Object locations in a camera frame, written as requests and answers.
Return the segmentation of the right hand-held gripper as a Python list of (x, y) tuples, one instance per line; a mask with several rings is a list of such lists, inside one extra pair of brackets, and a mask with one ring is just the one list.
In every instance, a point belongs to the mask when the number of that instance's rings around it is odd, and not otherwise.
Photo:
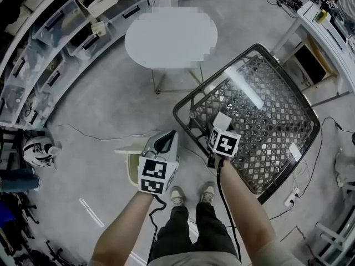
[(229, 158), (233, 158), (236, 155), (241, 135), (234, 131), (214, 128), (212, 122), (206, 123), (206, 135), (208, 137), (207, 150), (209, 152), (208, 167), (214, 168), (214, 154)]

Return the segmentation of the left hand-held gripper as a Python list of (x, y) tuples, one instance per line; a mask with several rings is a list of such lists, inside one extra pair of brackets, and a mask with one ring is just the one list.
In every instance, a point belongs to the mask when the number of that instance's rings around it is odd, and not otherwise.
[(148, 139), (139, 157), (139, 191), (162, 195), (168, 190), (179, 167), (178, 141), (176, 130), (160, 132)]

